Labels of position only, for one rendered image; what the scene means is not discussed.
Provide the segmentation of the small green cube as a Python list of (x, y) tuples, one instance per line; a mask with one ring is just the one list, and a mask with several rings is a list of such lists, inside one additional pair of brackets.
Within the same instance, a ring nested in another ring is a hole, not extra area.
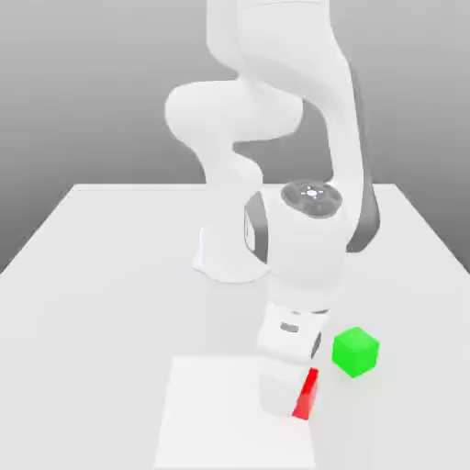
[(349, 377), (372, 370), (377, 362), (380, 342), (360, 327), (350, 328), (334, 337), (332, 361)]

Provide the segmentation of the small red cube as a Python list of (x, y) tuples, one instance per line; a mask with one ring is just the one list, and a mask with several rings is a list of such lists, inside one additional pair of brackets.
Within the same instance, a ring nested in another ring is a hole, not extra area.
[(310, 368), (305, 382), (297, 398), (292, 416), (300, 420), (308, 420), (313, 408), (318, 388), (319, 370)]

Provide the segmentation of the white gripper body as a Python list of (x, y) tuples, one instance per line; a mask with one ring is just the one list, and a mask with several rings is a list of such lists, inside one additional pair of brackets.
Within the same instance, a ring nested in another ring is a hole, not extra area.
[(261, 408), (277, 418), (290, 417), (309, 369), (307, 364), (262, 362), (258, 380)]

